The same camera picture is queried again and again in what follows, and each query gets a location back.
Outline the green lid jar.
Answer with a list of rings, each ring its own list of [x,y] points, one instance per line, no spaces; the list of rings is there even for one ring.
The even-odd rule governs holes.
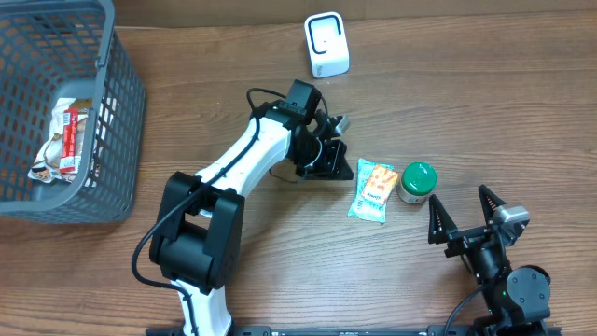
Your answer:
[[[405,203],[423,203],[437,184],[435,169],[426,162],[408,165],[400,177],[397,194]]]

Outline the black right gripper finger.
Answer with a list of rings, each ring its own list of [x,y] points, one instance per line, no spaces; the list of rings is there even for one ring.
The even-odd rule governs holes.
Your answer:
[[[452,236],[458,232],[457,226],[444,208],[438,196],[433,194],[428,199],[429,205],[429,229],[428,243],[448,243]]]
[[[478,192],[485,222],[489,223],[492,221],[493,224],[501,224],[503,220],[496,216],[498,213],[497,208],[499,206],[505,205],[506,202],[499,198],[485,185],[480,185],[478,187]]]

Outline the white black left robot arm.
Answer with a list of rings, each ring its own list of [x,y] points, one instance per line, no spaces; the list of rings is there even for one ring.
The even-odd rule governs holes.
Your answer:
[[[274,165],[289,160],[300,179],[351,180],[341,141],[345,116],[332,117],[314,85],[295,80],[273,102],[251,105],[242,136],[195,175],[167,181],[155,226],[145,239],[151,262],[177,292],[184,322],[167,335],[228,335],[233,319],[225,285],[236,271],[246,198]]]

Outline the teal orange snack packet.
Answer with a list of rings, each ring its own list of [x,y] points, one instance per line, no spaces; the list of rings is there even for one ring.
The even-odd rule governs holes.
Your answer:
[[[357,186],[348,217],[386,222],[386,205],[396,187],[399,174],[393,165],[360,158],[357,163]]]

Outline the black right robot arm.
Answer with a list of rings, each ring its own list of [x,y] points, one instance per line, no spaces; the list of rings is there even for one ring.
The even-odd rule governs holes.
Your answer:
[[[551,277],[545,269],[525,265],[514,269],[506,249],[513,246],[530,223],[530,212],[509,204],[488,187],[478,187],[485,224],[459,230],[438,196],[428,199],[430,245],[445,245],[448,258],[460,258],[474,275],[477,288],[452,310],[441,330],[455,332],[456,316],[478,295],[488,314],[466,328],[468,335],[560,335],[545,320],[550,317]]]

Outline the brown white snack bag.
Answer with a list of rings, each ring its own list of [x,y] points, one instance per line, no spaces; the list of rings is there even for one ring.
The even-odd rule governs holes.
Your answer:
[[[52,109],[49,136],[38,150],[28,177],[42,183],[72,183],[82,159],[91,98],[60,98]]]

